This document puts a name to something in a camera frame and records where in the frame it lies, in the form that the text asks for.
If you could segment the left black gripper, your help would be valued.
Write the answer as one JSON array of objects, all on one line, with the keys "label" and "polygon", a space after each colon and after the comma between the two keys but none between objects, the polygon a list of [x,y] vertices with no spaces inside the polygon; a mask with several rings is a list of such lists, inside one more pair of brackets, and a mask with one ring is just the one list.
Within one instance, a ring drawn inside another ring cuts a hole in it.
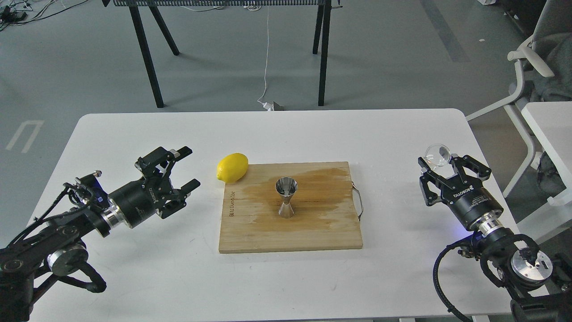
[{"label": "left black gripper", "polygon": [[142,177],[109,194],[109,200],[122,212],[129,228],[135,228],[156,212],[159,218],[166,219],[186,206],[186,198],[201,185],[197,179],[168,193],[165,190],[165,194],[160,194],[159,189],[152,185],[168,182],[171,186],[170,173],[174,163],[192,153],[192,149],[187,146],[169,151],[158,147],[148,155],[137,159],[135,167],[141,172]]}]

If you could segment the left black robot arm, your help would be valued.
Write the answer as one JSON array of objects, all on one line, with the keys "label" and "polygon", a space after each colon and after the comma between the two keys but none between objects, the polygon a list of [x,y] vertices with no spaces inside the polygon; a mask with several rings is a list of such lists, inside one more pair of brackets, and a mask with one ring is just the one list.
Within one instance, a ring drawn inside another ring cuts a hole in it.
[{"label": "left black robot arm", "polygon": [[135,163],[142,177],[111,193],[100,186],[99,170],[76,178],[73,185],[65,183],[53,204],[68,196],[74,207],[55,216],[46,211],[1,250],[1,320],[28,321],[33,305],[59,281],[93,293],[106,290],[87,261],[82,237],[92,231],[106,237],[119,224],[135,228],[154,214],[165,219],[184,208],[200,182],[193,179],[174,188],[170,174],[191,153],[186,146],[156,148]]}]

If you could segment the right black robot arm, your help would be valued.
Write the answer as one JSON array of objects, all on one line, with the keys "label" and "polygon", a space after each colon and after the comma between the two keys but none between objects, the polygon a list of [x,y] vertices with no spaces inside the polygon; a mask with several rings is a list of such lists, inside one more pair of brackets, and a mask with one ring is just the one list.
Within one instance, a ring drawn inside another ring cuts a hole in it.
[{"label": "right black robot arm", "polygon": [[480,263],[494,285],[511,296],[510,308],[517,322],[569,322],[571,320],[571,260],[559,253],[549,257],[525,234],[515,234],[499,222],[502,206],[484,188],[492,171],[469,155],[449,159],[454,175],[444,178],[422,157],[420,187],[427,206],[445,204],[471,234],[447,245],[433,266],[433,284],[449,313],[469,321],[447,299],[438,279],[443,257],[455,248]]}]

